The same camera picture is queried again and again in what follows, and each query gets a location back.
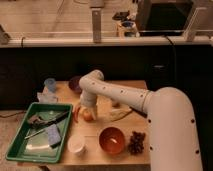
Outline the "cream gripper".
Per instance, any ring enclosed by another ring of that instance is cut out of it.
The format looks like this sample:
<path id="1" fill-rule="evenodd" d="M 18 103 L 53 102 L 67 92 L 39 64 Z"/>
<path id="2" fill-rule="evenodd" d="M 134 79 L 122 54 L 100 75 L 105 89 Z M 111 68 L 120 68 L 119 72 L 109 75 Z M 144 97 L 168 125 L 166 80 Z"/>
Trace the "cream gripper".
<path id="1" fill-rule="evenodd" d="M 81 107 L 88 110 L 93 118 L 93 120 L 97 120 L 97 105 L 88 106 L 85 104 L 81 104 Z"/>

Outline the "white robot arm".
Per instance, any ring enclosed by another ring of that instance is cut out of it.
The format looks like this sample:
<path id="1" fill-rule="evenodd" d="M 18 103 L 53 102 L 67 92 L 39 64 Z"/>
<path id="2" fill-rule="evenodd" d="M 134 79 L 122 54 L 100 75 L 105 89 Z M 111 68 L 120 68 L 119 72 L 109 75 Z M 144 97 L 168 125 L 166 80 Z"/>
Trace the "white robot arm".
<path id="1" fill-rule="evenodd" d="M 95 107 L 102 95 L 144 112 L 149 120 L 151 171 L 203 171 L 196 119 L 188 96 L 174 87 L 157 91 L 107 83 L 100 70 L 83 76 L 80 102 Z"/>

